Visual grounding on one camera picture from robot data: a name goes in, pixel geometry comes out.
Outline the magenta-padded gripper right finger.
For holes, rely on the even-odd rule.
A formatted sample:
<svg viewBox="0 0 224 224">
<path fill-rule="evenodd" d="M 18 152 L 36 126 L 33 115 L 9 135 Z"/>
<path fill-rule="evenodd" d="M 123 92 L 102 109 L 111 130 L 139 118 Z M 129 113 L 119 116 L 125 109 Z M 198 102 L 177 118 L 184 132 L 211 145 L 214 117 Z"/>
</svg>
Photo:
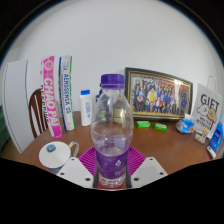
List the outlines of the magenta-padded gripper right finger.
<svg viewBox="0 0 224 224">
<path fill-rule="evenodd" d="M 137 149 L 128 150 L 126 187 L 140 188 L 167 176 L 167 172 L 154 157 L 145 157 Z"/>
</svg>

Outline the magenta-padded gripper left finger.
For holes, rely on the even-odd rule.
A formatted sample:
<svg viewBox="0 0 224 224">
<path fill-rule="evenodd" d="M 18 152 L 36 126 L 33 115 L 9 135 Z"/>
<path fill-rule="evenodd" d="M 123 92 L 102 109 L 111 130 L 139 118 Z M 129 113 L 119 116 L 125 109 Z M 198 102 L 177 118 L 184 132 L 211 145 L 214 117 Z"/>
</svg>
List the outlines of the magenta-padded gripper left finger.
<svg viewBox="0 0 224 224">
<path fill-rule="evenodd" d="M 79 157 L 71 157 L 57 175 L 84 188 L 97 188 L 98 171 L 95 148 L 86 150 Z"/>
</svg>

